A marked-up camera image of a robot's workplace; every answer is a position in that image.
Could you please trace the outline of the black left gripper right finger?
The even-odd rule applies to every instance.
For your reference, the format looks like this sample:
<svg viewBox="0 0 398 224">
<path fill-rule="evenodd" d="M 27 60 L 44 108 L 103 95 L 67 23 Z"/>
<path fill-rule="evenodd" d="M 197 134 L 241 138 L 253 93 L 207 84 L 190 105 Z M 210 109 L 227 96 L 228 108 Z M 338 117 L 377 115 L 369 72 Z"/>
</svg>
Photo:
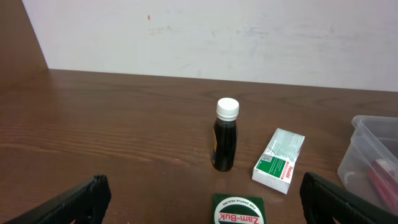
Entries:
<svg viewBox="0 0 398 224">
<path fill-rule="evenodd" d="M 397 224 L 396 215 L 313 172 L 304 174 L 300 198 L 308 224 Z"/>
</svg>

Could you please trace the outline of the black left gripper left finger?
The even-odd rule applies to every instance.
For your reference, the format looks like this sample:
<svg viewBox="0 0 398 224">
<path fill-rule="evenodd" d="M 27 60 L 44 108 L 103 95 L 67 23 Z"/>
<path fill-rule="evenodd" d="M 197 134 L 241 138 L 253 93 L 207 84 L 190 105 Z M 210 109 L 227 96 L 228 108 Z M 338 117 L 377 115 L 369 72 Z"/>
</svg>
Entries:
<svg viewBox="0 0 398 224">
<path fill-rule="evenodd" d="M 105 175 L 95 175 L 6 224 L 87 223 L 101 224 L 111 201 Z"/>
</svg>

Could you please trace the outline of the red Panadol ActiFast box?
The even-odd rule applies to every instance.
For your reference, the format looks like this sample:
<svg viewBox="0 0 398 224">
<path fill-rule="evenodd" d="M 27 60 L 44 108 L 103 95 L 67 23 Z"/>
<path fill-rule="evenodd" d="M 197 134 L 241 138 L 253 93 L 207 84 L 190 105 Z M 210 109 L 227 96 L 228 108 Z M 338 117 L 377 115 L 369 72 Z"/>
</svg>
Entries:
<svg viewBox="0 0 398 224">
<path fill-rule="evenodd" d="M 376 159 L 368 175 L 383 204 L 397 215 L 397 168 L 389 161 Z"/>
</svg>

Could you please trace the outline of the dark bottle white cap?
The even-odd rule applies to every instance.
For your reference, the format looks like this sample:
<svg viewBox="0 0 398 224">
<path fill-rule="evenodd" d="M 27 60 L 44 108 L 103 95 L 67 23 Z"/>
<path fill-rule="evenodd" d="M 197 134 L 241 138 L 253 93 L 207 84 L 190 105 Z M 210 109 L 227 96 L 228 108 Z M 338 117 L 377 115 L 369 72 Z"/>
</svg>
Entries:
<svg viewBox="0 0 398 224">
<path fill-rule="evenodd" d="M 210 156 L 213 167 L 221 172 L 229 171 L 234 164 L 238 141 L 236 124 L 238 114 L 239 102 L 237 100 L 233 98 L 218 100 Z"/>
</svg>

